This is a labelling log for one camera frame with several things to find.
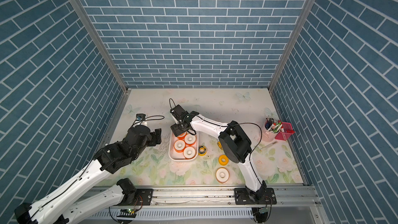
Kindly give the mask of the large orange tape roll front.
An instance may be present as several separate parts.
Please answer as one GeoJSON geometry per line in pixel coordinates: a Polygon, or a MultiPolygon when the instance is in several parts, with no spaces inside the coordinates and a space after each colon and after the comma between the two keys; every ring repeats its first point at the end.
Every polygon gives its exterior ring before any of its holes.
{"type": "Polygon", "coordinates": [[[216,180],[219,183],[226,183],[230,178],[230,173],[226,168],[218,168],[216,170],[216,180]]]}

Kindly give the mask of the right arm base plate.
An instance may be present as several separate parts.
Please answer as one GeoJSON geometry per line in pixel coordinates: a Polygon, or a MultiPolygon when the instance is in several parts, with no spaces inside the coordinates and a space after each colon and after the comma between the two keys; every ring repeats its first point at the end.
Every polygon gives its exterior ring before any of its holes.
{"type": "Polygon", "coordinates": [[[257,192],[248,188],[235,188],[234,198],[236,205],[275,205],[276,195],[273,188],[260,189],[257,192]]]}

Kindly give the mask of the large orange white tape roll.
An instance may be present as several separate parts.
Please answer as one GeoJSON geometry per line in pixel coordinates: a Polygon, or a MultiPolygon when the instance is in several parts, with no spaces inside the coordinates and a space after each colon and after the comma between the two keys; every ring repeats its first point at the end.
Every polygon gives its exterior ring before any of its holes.
{"type": "Polygon", "coordinates": [[[177,140],[174,143],[174,150],[176,152],[183,152],[186,147],[184,140],[177,140]]]}

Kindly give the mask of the white storage box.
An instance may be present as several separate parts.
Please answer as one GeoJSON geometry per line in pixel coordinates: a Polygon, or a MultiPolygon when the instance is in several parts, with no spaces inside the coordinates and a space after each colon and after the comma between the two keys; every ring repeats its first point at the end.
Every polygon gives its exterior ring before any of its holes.
{"type": "Polygon", "coordinates": [[[176,162],[193,161],[199,154],[199,133],[188,132],[175,136],[170,134],[169,158],[176,162]]]}

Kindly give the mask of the yellow tape roll small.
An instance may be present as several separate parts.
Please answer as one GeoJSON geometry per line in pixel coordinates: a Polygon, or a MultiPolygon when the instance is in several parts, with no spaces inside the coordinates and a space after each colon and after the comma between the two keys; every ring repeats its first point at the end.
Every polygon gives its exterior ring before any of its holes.
{"type": "Polygon", "coordinates": [[[196,156],[196,150],[195,148],[193,148],[192,146],[187,146],[184,150],[183,150],[183,156],[185,159],[190,160],[193,159],[196,156]]]}

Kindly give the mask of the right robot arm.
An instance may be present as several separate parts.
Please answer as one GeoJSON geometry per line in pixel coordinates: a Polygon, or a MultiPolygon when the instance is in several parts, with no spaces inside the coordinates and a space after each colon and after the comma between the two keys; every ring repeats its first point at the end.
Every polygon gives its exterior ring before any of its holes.
{"type": "Polygon", "coordinates": [[[227,158],[238,165],[249,199],[257,204],[265,200],[267,185],[253,164],[251,140],[241,124],[236,121],[217,122],[195,111],[189,113],[180,105],[171,108],[170,113],[175,120],[175,124],[171,126],[175,136],[193,131],[217,138],[227,158]]]}

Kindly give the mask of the yellow orange tape roll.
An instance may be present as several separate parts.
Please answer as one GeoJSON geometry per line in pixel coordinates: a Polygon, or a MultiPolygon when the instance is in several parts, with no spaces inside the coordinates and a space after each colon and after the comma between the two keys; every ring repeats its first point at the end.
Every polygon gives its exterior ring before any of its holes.
{"type": "Polygon", "coordinates": [[[229,159],[226,155],[220,155],[218,158],[218,162],[221,166],[226,166],[229,163],[229,159]]]}

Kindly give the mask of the yellow black tape roll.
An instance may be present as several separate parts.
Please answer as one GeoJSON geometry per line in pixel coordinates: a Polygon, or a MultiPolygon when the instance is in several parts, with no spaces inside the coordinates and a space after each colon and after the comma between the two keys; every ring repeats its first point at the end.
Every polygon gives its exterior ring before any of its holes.
{"type": "Polygon", "coordinates": [[[199,156],[204,156],[204,155],[206,155],[206,153],[207,153],[207,148],[206,148],[204,145],[201,145],[201,146],[198,148],[198,154],[199,154],[199,156]]]}

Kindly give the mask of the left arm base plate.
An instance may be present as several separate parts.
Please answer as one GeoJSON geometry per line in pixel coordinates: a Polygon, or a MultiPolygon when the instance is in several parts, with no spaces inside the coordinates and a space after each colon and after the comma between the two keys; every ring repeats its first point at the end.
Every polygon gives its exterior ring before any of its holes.
{"type": "Polygon", "coordinates": [[[116,205],[149,206],[152,201],[153,192],[152,188],[138,188],[135,191],[122,194],[123,198],[121,202],[116,205]]]}

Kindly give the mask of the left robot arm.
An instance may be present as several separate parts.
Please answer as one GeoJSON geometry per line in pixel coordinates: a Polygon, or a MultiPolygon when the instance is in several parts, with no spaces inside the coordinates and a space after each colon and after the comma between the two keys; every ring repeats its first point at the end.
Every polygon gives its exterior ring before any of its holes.
{"type": "Polygon", "coordinates": [[[34,203],[22,203],[15,209],[20,224],[75,224],[96,212],[120,203],[135,204],[142,200],[128,179],[95,196],[80,197],[102,180],[136,160],[146,147],[160,145],[161,129],[150,131],[145,125],[130,127],[126,137],[104,146],[81,171],[49,195],[34,203]]]}

